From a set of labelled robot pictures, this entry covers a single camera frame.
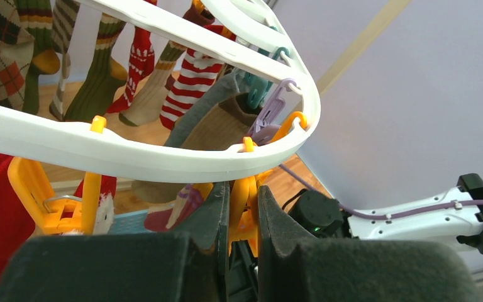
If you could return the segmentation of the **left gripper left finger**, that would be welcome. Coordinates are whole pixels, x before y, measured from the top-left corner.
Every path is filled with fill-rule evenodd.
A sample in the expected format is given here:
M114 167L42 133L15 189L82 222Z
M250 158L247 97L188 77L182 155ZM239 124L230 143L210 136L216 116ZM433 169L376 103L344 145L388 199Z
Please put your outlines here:
M170 232L27 241L0 278L0 301L226 301L230 186Z

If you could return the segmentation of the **orange clothes peg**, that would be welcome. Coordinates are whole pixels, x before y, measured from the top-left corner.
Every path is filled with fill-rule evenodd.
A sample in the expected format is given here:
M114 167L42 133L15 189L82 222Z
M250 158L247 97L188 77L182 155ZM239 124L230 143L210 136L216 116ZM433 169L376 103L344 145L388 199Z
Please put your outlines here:
M73 229L92 235L99 201L100 174L84 180L82 199L59 197L38 161L15 157L8 179L21 204L45 235L60 235Z
M283 122L271 142L275 142L289 133L292 123L298 120L302 129L307 127L307 118L301 111L295 111ZM257 144L250 137L243 137L242 152L253 152ZM258 220L258 189L271 175L268 170L255 176L237 179L230 193L230 215L228 242L246 240L254 257L258 257L259 220Z

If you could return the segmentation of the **teal clothes peg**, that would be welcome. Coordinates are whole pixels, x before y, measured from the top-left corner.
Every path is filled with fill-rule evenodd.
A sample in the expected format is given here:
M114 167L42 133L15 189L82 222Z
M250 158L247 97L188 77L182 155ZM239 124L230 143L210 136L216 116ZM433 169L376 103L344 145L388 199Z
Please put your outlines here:
M262 48L258 48L257 52L266 57L269 57L270 55L269 51ZM289 57L289 50L286 47L279 47L277 51L273 54L272 59L277 60L282 53ZM251 73L246 73L244 80L245 83L249 86L246 104L250 109L256 109L260 106L262 100L264 99L264 97L266 97L267 93L272 87L272 82Z

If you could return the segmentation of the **lilac clothes peg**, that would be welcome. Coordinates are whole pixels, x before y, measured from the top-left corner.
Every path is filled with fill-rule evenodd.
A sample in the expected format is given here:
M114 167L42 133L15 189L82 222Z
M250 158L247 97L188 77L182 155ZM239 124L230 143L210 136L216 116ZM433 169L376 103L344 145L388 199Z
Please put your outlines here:
M250 136L257 145L266 145L270 143L274 135L278 132L280 126L273 124L273 122L286 105L285 100L280 94L285 89L291 91L293 88L297 88L295 80L286 78L278 84L265 102L257 119L248 131L248 136Z

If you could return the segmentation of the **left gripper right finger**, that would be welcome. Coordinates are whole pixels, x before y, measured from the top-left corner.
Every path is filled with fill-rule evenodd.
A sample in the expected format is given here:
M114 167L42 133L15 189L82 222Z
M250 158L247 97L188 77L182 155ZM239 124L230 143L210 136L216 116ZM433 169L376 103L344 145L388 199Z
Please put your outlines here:
M477 301L462 259L433 242L316 238L258 190L260 301Z

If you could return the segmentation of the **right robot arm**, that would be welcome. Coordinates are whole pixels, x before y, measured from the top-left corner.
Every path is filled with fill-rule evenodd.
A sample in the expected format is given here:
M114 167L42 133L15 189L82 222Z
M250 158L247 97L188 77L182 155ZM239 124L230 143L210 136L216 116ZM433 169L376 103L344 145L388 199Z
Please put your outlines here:
M476 173L433 197L386 208L355 210L308 189L289 203L288 215L318 238L430 241L483 255L483 178Z

